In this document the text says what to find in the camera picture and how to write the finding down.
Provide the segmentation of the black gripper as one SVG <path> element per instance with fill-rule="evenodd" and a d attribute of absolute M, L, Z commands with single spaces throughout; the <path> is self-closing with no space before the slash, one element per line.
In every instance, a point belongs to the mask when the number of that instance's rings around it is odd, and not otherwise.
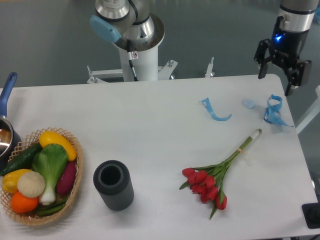
<path fill-rule="evenodd" d="M 281 69 L 287 69 L 285 75 L 288 84 L 284 95 L 291 95 L 294 89 L 306 84 L 312 68 L 311 60 L 301 60 L 300 54 L 304 48 L 309 30 L 293 32 L 282 30 L 278 26 L 273 29 L 271 40 L 263 39 L 258 43 L 254 61 L 259 66 L 258 79 L 263 79 L 271 61 Z"/>

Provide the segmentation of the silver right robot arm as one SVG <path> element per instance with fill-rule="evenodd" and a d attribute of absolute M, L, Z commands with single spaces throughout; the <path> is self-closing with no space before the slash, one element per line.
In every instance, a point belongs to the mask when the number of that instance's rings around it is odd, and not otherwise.
<path fill-rule="evenodd" d="M 312 61 L 300 58 L 318 6 L 317 0 L 282 0 L 270 40 L 271 62 L 287 77 L 285 96 L 308 82 Z"/>

